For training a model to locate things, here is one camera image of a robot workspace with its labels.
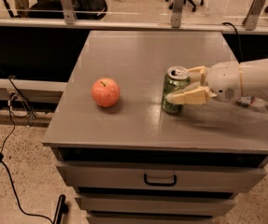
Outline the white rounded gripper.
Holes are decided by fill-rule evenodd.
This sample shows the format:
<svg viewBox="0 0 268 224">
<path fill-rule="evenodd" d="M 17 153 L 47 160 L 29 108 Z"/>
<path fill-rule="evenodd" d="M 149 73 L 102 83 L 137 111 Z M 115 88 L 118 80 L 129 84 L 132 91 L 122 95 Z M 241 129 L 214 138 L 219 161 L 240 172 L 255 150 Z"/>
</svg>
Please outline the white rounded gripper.
<svg viewBox="0 0 268 224">
<path fill-rule="evenodd" d="M 190 82 L 186 88 L 178 88 L 166 95 L 166 100 L 174 105 L 203 105 L 216 94 L 221 102 L 232 102 L 241 96 L 239 63 L 229 61 L 217 63 L 208 68 L 196 66 L 189 69 Z"/>
</svg>

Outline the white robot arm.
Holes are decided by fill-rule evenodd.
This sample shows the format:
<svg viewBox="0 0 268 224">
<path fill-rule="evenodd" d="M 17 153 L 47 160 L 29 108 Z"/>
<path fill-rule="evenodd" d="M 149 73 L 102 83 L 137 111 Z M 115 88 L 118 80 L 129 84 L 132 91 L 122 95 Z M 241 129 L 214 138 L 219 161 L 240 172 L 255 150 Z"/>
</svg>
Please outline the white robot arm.
<svg viewBox="0 0 268 224">
<path fill-rule="evenodd" d="M 175 105 L 203 105 L 210 99 L 246 105 L 268 105 L 268 58 L 228 61 L 188 70 L 190 84 L 166 95 Z"/>
</svg>

